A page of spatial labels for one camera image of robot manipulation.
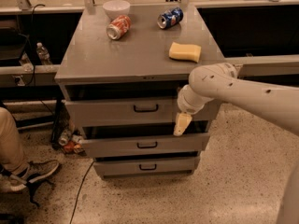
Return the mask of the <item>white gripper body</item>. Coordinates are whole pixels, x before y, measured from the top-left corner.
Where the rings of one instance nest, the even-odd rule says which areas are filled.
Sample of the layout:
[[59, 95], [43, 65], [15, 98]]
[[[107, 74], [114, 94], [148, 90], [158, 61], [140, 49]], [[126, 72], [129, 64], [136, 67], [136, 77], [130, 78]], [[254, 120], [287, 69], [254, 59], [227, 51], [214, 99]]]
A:
[[197, 114], [212, 98], [197, 94], [189, 85], [185, 85], [178, 92], [178, 109], [190, 115]]

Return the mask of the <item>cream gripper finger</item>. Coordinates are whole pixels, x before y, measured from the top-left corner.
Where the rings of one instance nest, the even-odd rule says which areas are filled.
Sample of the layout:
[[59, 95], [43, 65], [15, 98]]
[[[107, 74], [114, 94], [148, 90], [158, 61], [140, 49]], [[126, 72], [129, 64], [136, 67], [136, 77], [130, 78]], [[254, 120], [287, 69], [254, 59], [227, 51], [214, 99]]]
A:
[[192, 121], [192, 116], [187, 113], [177, 113], [174, 128], [174, 136], [181, 136]]

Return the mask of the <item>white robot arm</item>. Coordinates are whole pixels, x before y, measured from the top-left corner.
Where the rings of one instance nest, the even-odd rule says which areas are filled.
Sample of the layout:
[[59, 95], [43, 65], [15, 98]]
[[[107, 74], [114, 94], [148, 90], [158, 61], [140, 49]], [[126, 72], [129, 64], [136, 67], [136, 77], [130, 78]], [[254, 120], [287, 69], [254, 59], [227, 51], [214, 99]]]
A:
[[[214, 99], [299, 135], [299, 89], [239, 79], [230, 63], [198, 66], [190, 72], [189, 83], [178, 92], [174, 135], [183, 135], [192, 116]], [[299, 224], [299, 164], [287, 182], [276, 224]]]

